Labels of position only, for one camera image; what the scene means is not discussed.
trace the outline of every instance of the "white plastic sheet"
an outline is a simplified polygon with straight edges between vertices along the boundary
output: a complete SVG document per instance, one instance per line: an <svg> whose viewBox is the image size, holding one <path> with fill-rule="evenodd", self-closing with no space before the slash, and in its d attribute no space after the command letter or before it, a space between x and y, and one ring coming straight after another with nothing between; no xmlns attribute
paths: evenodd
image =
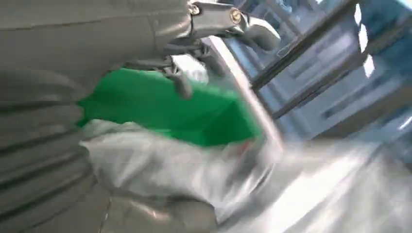
<svg viewBox="0 0 412 233"><path fill-rule="evenodd" d="M238 154L164 138L134 123L85 131L100 177L141 196L191 196L215 207L220 233L402 233L412 176L374 145L266 144Z"/></svg>

